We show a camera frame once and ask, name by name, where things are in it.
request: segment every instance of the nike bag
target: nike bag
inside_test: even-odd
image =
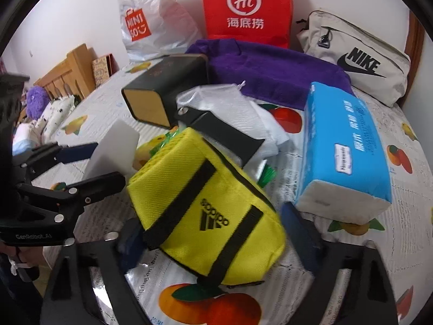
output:
[[[207,285],[260,281],[285,233],[261,188],[192,128],[128,184],[150,249],[160,247]]]
[[[406,93],[409,56],[352,23],[314,11],[298,39],[306,54],[341,66],[354,87],[385,105]]]
[[[289,45],[292,0],[203,0],[208,39]]]
[[[129,60],[183,54],[201,38],[197,25],[176,0],[118,0],[122,40]]]

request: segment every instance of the person's hand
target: person's hand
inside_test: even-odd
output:
[[[42,250],[44,247],[20,247],[18,257],[29,265],[47,265]]]
[[[42,254],[43,247],[20,247],[18,257],[21,262],[26,262],[29,266],[46,265],[45,258]],[[7,246],[0,242],[0,253],[5,253],[8,256],[16,256],[16,247]]]
[[[7,246],[3,242],[0,242],[0,253],[7,254],[9,256],[16,256],[17,250],[15,247]]]

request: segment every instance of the bag strap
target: bag strap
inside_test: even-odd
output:
[[[262,216],[263,212],[254,205],[251,205],[250,210],[245,214],[212,264],[207,277],[199,277],[197,283],[205,287],[217,287],[222,283],[233,259],[246,242],[248,236],[255,229]]]
[[[179,195],[173,199],[153,225],[144,232],[144,241],[150,250],[158,248],[167,240],[216,171],[214,165],[206,159]]]

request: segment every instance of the tissue package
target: tissue package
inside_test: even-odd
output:
[[[388,165],[363,101],[312,83],[305,119],[298,210],[357,225],[386,210],[391,204]]]

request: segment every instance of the white label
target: white label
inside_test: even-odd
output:
[[[352,155],[348,146],[335,144],[335,170],[352,174]]]

